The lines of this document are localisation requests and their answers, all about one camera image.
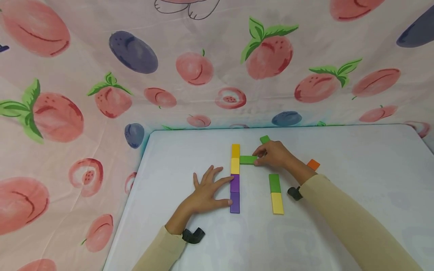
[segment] wooden block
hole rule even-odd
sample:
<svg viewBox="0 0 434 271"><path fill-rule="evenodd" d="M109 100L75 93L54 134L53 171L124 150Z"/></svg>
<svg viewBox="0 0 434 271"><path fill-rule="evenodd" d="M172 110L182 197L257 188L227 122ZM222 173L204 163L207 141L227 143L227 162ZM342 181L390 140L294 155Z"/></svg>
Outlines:
<svg viewBox="0 0 434 271"><path fill-rule="evenodd" d="M254 165L255 160L258 159L257 156L240 156L240 165Z"/></svg>
<svg viewBox="0 0 434 271"><path fill-rule="evenodd" d="M240 159L239 158L231 158L231 160L230 160L230 173L231 174L240 174Z"/></svg>
<svg viewBox="0 0 434 271"><path fill-rule="evenodd" d="M319 168L319 165L320 164L318 162L316 162L315 160L313 160L313 159L311 159L309 161L309 163L307 163L307 166L310 167L313 170L317 170Z"/></svg>
<svg viewBox="0 0 434 271"><path fill-rule="evenodd" d="M240 157L240 145L232 144L232 158L239 158L239 157Z"/></svg>
<svg viewBox="0 0 434 271"><path fill-rule="evenodd" d="M273 214L284 215L283 201L281 193L271 193L271 203L273 205Z"/></svg>

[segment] white table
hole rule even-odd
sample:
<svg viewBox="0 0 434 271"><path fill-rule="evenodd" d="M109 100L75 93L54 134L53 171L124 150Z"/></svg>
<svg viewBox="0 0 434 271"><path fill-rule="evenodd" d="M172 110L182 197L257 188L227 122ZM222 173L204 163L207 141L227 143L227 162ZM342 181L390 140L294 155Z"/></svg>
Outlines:
<svg viewBox="0 0 434 271"><path fill-rule="evenodd" d="M230 174L231 144L251 155L259 138L280 140L300 160L315 159L335 185L374 215L425 269L434 270L434 156L406 125L155 131L149 138L104 271L128 271L211 165ZM206 235L187 245L173 271L359 270L306 200L286 194L295 180L279 171L285 215L273 215L268 168L241 165L240 214L194 217ZM217 198L229 198L229 185Z"/></svg>

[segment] peach illustration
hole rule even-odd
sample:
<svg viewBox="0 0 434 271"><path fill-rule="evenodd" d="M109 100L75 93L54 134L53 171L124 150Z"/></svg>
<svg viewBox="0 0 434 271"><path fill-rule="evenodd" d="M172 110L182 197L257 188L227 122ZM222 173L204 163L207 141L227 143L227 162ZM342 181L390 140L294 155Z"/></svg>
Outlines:
<svg viewBox="0 0 434 271"><path fill-rule="evenodd" d="M128 176L127 180L125 181L125 193L126 194L130 193L131 189L133 188L133 184L134 184L136 175L137 175L137 172L131 173Z"/></svg>
<svg viewBox="0 0 434 271"><path fill-rule="evenodd" d="M406 121L404 124L412 126L421 138L427 136L431 130L431 125L426 122Z"/></svg>
<svg viewBox="0 0 434 271"><path fill-rule="evenodd" d="M376 9L385 0L331 0L330 14L340 22L356 20Z"/></svg>
<svg viewBox="0 0 434 271"><path fill-rule="evenodd" d="M401 71L398 69L383 69L368 74L354 85L353 100L356 97L369 97L387 90L400 76Z"/></svg>
<svg viewBox="0 0 434 271"><path fill-rule="evenodd" d="M389 105L385 107L380 105L380 108L369 110L368 112L364 113L358 120L362 122L376 122L381 120L382 118L392 116L393 114L395 114L397 109L398 106L394 105Z"/></svg>
<svg viewBox="0 0 434 271"><path fill-rule="evenodd" d="M244 92L237 88L222 88L215 100L217 106L224 109L235 109L244 106L247 102Z"/></svg>
<svg viewBox="0 0 434 271"><path fill-rule="evenodd" d="M57 267L50 259L39 259L24 265L17 271L57 271Z"/></svg>
<svg viewBox="0 0 434 271"><path fill-rule="evenodd" d="M28 177L0 181L0 235L16 231L38 219L48 209L48 189Z"/></svg>
<svg viewBox="0 0 434 271"><path fill-rule="evenodd" d="M194 52L180 55L176 59L176 70L191 85L204 85L214 75L214 67L205 57L205 50L202 50L202 55Z"/></svg>
<svg viewBox="0 0 434 271"><path fill-rule="evenodd" d="M161 88L145 88L144 95L148 101L161 108L176 106L176 98L168 91Z"/></svg>
<svg viewBox="0 0 434 271"><path fill-rule="evenodd" d="M113 217L105 214L95 219L90 225L86 239L81 243L85 244L90 252L101 251L110 241L113 233Z"/></svg>
<svg viewBox="0 0 434 271"><path fill-rule="evenodd" d="M191 125L191 126L195 126L195 127L208 127L211 124L211 120L210 118L208 118L205 115L190 115L187 118L187 122Z"/></svg>
<svg viewBox="0 0 434 271"><path fill-rule="evenodd" d="M85 158L75 162L68 172L69 182L75 188L81 188L83 197L95 195L102 185L104 171L96 159Z"/></svg>
<svg viewBox="0 0 434 271"><path fill-rule="evenodd" d="M69 47L70 35L62 19L37 0L13 0L0 3L4 29L30 52L53 57Z"/></svg>

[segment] green leaf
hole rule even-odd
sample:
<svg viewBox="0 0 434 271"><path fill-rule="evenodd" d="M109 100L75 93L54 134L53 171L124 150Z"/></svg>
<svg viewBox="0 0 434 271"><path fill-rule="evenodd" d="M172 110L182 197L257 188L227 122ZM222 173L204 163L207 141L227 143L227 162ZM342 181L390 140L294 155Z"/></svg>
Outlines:
<svg viewBox="0 0 434 271"><path fill-rule="evenodd" d="M41 86L39 84L39 80L35 78L33 83L24 91L21 100L23 101L23 104L27 106L27 108L31 111L33 109L33 105L36 102L36 99L39 97L40 94Z"/></svg>
<svg viewBox="0 0 434 271"><path fill-rule="evenodd" d="M350 61L348 63L345 63L342 65L342 67L338 70L338 75L343 74L349 74L350 72L354 71L355 68L357 68L357 65L362 61L362 59L356 59L353 61Z"/></svg>
<svg viewBox="0 0 434 271"><path fill-rule="evenodd" d="M253 17L249 18L249 31L252 38L262 41L264 38L264 25Z"/></svg>
<svg viewBox="0 0 434 271"><path fill-rule="evenodd" d="M106 82L99 82L98 84L94 85L91 90L87 93L88 96L92 96L96 93L98 93L103 88L109 87L110 85Z"/></svg>
<svg viewBox="0 0 434 271"><path fill-rule="evenodd" d="M116 77L113 76L113 74L111 72L109 72L108 74L105 75L105 81L109 85L114 85L118 82L118 80L116 80Z"/></svg>
<svg viewBox="0 0 434 271"><path fill-rule="evenodd" d="M294 32L297 30L299 25L294 26L283 26L283 25L276 25L276 26L270 26L265 30L264 39L272 36L285 36L288 35L291 32Z"/></svg>
<svg viewBox="0 0 434 271"><path fill-rule="evenodd" d="M241 64L246 61L250 54L261 45L260 41L256 41L255 39L251 39L249 44L244 48L244 50L241 52Z"/></svg>

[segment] plum illustration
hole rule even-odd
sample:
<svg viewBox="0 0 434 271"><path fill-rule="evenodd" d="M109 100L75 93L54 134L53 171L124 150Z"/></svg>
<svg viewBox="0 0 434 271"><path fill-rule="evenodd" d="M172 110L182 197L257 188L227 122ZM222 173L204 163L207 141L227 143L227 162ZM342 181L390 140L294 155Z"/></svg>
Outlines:
<svg viewBox="0 0 434 271"><path fill-rule="evenodd" d="M88 92L88 96L95 95L98 109L109 118L117 118L127 111L132 101L131 91L117 84L118 80L111 72L105 75L105 82L99 82Z"/></svg>
<svg viewBox="0 0 434 271"><path fill-rule="evenodd" d="M249 29L252 39L241 53L247 72L253 79L273 77L283 72L293 57L293 46L285 35L298 29L295 26L270 26L250 17Z"/></svg>
<svg viewBox="0 0 434 271"><path fill-rule="evenodd" d="M133 184L134 184L136 175L137 175L137 172L131 173L128 176L127 180L125 181L125 194L130 193L131 189L133 188Z"/></svg>
<svg viewBox="0 0 434 271"><path fill-rule="evenodd" d="M80 109L61 94L41 93L38 79L24 91L21 99L22 102L0 101L0 114L17 118L24 132L36 142L43 143L43 139L70 142L83 133Z"/></svg>
<svg viewBox="0 0 434 271"><path fill-rule="evenodd" d="M37 0L2 1L0 10L5 31L29 52L53 57L69 47L68 28L46 4Z"/></svg>
<svg viewBox="0 0 434 271"><path fill-rule="evenodd" d="M85 244L90 252L101 251L110 241L112 233L113 216L104 214L92 222L87 231L86 239L81 244Z"/></svg>
<svg viewBox="0 0 434 271"><path fill-rule="evenodd" d="M396 44L414 48L434 40L434 6L430 7L399 36Z"/></svg>
<svg viewBox="0 0 434 271"><path fill-rule="evenodd" d="M48 189L36 179L12 177L0 181L0 235L37 220L49 203Z"/></svg>
<svg viewBox="0 0 434 271"><path fill-rule="evenodd" d="M140 147L145 137L145 129L138 123L131 123L125 126L125 139L131 148Z"/></svg>
<svg viewBox="0 0 434 271"><path fill-rule="evenodd" d="M349 83L348 74L357 68L362 59L345 63L339 69L334 66L309 68L313 74L304 78L296 87L294 97L303 103L316 103L330 97L341 85Z"/></svg>
<svg viewBox="0 0 434 271"><path fill-rule="evenodd" d="M299 123L301 119L301 115L295 111L284 111L274 116L271 120L271 123L277 126L285 127L295 125Z"/></svg>
<svg viewBox="0 0 434 271"><path fill-rule="evenodd" d="M158 59L152 48L129 32L115 32L108 45L116 58L135 72L149 74L158 68Z"/></svg>
<svg viewBox="0 0 434 271"><path fill-rule="evenodd" d="M385 0L331 0L330 14L340 22L361 18L376 9Z"/></svg>
<svg viewBox="0 0 434 271"><path fill-rule="evenodd" d="M385 107L380 105L380 108L369 110L368 112L364 113L358 120L361 122L376 122L381 120L382 118L392 116L393 114L395 114L397 109L398 106L394 105L389 105Z"/></svg>
<svg viewBox="0 0 434 271"><path fill-rule="evenodd" d="M353 100L356 97L369 97L387 90L400 76L401 71L398 69L383 69L368 74L354 85Z"/></svg>
<svg viewBox="0 0 434 271"><path fill-rule="evenodd" d="M202 55L194 52L180 55L176 59L176 70L190 85L204 85L211 81L214 75L214 67L205 57L203 49Z"/></svg>
<svg viewBox="0 0 434 271"><path fill-rule="evenodd" d="M57 267L50 259L39 259L24 265L17 271L57 271Z"/></svg>
<svg viewBox="0 0 434 271"><path fill-rule="evenodd" d="M244 92L237 88L222 88L215 100L217 106L224 109L235 109L244 106L247 102Z"/></svg>
<svg viewBox="0 0 434 271"><path fill-rule="evenodd" d="M103 175L101 162L93 158L78 160L68 172L69 182L73 187L81 188L83 197L91 197L99 191Z"/></svg>
<svg viewBox="0 0 434 271"><path fill-rule="evenodd" d="M161 108L176 106L176 98L168 91L161 88L145 88L145 98Z"/></svg>
<svg viewBox="0 0 434 271"><path fill-rule="evenodd" d="M431 130L431 125L426 122L406 121L404 124L412 126L421 138L427 136Z"/></svg>
<svg viewBox="0 0 434 271"><path fill-rule="evenodd" d="M205 115L190 115L187 118L188 124L195 127L208 127L211 124L210 118Z"/></svg>

